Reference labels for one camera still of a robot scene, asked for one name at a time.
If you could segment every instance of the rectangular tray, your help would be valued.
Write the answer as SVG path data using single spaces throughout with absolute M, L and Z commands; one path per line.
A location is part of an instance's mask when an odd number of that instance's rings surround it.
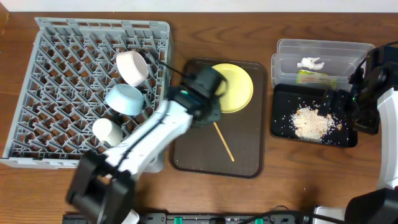
M 223 113 L 217 121 L 235 161 L 229 158 L 213 124 L 207 124 L 202 128 L 191 128 L 176 139 L 170 151 L 170 163 L 178 170 L 189 172 L 255 178 L 264 167 L 267 72 L 261 64 L 254 62 L 193 58 L 185 64 L 184 73 L 221 63 L 243 68 L 253 82 L 249 104 L 237 112 Z
M 325 91 L 316 88 L 309 88 L 303 86 L 293 86 L 286 84 L 278 84 L 274 88 L 274 100 L 272 103 L 272 118 L 271 118 L 271 134 L 275 137 L 299 139 L 295 135 L 295 129 L 289 121 L 290 115 L 296 113 L 299 105 L 305 107 L 310 106 L 313 110 L 316 109 L 314 105 L 320 105 Z M 326 144 L 340 147 L 355 147 L 358 143 L 358 133 L 348 126 L 345 121 L 341 122 L 343 127 L 341 131 L 333 131 L 326 135 L 322 142 L 313 142 L 318 144 Z
M 170 26 L 156 21 L 35 20 L 40 31 L 0 162 L 27 168 L 76 167 L 85 151 L 109 148 L 91 130 L 98 118 L 118 123 L 126 137 L 156 109 L 170 83 L 169 71 L 159 64 L 147 65 L 140 115 L 119 114 L 104 98 L 115 84 L 124 83 L 116 67 L 117 53 L 138 50 L 146 58 L 172 63 Z M 164 155 L 152 165 L 147 171 L 160 171 Z

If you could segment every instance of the wooden stick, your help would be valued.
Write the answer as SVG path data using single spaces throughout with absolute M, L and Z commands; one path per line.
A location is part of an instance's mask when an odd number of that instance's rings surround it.
M 224 140 L 224 137 L 223 137 L 223 135 L 221 134 L 220 129 L 218 129 L 218 126 L 217 126 L 217 124 L 216 124 L 215 122 L 213 122 L 213 124 L 214 124 L 214 127 L 216 127 L 216 130 L 217 130 L 217 132 L 218 132 L 218 135 L 220 136 L 222 142 L 224 143 L 225 149 L 226 149 L 226 151 L 228 152 L 228 154 L 229 154 L 229 156 L 230 156 L 232 162 L 234 162 L 235 159 L 234 159 L 234 157 L 232 156 L 232 153 L 231 153 L 231 151 L 229 150 L 229 147 L 227 146 L 227 144 L 226 144 L 226 142 L 225 142 L 225 140 Z

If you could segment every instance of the clear plastic container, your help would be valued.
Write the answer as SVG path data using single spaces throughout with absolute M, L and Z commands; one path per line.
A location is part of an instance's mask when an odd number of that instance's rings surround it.
M 275 87 L 276 85 L 283 83 L 288 85 L 301 85 L 307 86 L 312 88 L 320 88 L 320 89 L 327 89 L 327 88 L 334 88 L 334 89 L 342 89 L 342 90 L 350 90 L 351 85 L 348 83 L 348 77 L 341 77 L 344 78 L 343 81 L 338 80 L 333 77 L 320 77 L 311 75 L 310 78 L 306 78 L 305 80 L 297 80 L 297 74 L 294 78 L 287 78 L 283 77 L 280 74 L 276 73 L 275 69 L 275 58 L 276 54 L 272 55 L 271 58 L 271 85 Z
M 285 83 L 349 90 L 348 77 L 373 48 L 372 44 L 364 43 L 281 39 L 277 44 L 277 53 L 272 56 L 272 86 Z M 304 57 L 319 57 L 316 63 L 324 62 L 325 65 L 320 70 L 298 68 L 297 64 Z M 300 70 L 325 75 L 298 75 Z

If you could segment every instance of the plate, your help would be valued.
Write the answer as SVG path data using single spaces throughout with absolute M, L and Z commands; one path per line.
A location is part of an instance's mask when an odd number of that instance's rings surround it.
M 243 109 L 253 96 L 253 82 L 249 74 L 243 68 L 228 63 L 214 65 L 212 68 L 228 81 L 227 92 L 220 97 L 221 112 L 234 113 Z M 226 83 L 222 82 L 216 94 L 223 94 L 226 87 Z

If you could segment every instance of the gray dish rack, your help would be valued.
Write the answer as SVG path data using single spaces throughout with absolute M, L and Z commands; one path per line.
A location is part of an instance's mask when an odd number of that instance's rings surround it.
M 93 134 L 94 121 L 109 118 L 126 137 L 164 98 L 170 73 L 154 62 L 172 64 L 170 26 L 156 21 L 35 20 L 40 31 L 0 162 L 24 168 L 76 167 L 85 151 L 109 148 Z M 116 54 L 127 50 L 145 56 L 149 69 L 148 79 L 139 87 L 145 103 L 137 116 L 120 114 L 104 101 L 115 84 L 124 83 Z M 163 167 L 164 153 L 146 171 L 159 172 Z

